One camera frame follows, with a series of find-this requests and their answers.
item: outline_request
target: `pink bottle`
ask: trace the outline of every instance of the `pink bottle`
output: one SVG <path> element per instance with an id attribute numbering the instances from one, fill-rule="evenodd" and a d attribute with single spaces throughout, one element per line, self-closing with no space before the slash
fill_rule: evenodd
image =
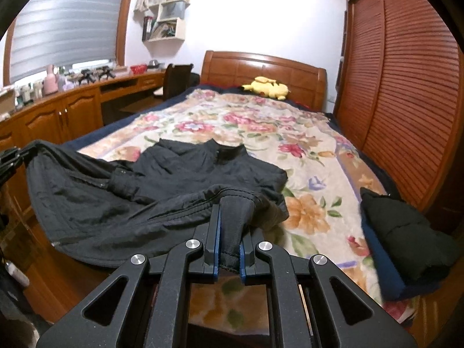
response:
<path id="1" fill-rule="evenodd" d="M 56 75 L 53 73 L 54 66 L 47 65 L 47 76 L 45 77 L 43 91 L 45 95 L 56 93 L 58 91 L 58 83 Z"/>

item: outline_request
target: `wooden wardrobe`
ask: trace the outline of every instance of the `wooden wardrobe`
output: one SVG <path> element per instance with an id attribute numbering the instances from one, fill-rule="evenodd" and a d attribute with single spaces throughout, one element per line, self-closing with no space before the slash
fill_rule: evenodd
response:
<path id="1" fill-rule="evenodd" d="M 435 229 L 464 217 L 464 56 L 427 0 L 347 0 L 335 114 Z"/>

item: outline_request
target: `floral blanket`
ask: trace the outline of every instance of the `floral blanket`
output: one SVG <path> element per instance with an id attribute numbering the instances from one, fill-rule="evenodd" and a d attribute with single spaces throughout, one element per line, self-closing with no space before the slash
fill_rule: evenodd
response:
<path id="1" fill-rule="evenodd" d="M 141 115 L 81 152 L 135 161 L 160 138 L 244 143 L 249 155 L 286 170 L 289 179 L 283 193 L 289 218 L 266 238 L 292 255 L 327 255 L 397 321 L 412 315 L 408 301 L 382 301 L 361 229 L 360 187 L 378 193 L 384 189 L 322 113 L 258 96 L 197 89 L 186 101 Z M 229 333 L 269 333 L 265 287 L 244 287 L 238 276 L 225 272 L 214 285 L 194 285 L 190 322 Z"/>

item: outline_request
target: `red bowl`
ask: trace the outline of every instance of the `red bowl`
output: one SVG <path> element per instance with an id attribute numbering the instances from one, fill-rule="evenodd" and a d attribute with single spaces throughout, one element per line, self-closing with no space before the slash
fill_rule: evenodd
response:
<path id="1" fill-rule="evenodd" d="M 142 65 L 133 65 L 132 67 L 130 67 L 132 73 L 134 75 L 142 75 L 143 73 L 145 73 L 147 71 L 147 68 L 148 66 L 146 64 L 142 64 Z"/>

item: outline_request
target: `chair backrest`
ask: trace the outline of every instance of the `chair backrest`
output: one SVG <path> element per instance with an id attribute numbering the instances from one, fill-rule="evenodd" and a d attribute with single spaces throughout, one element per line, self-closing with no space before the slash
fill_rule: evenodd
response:
<path id="1" fill-rule="evenodd" d="M 190 74 L 193 64 L 173 65 L 169 64 L 164 74 L 163 99 L 175 97 L 189 87 Z"/>

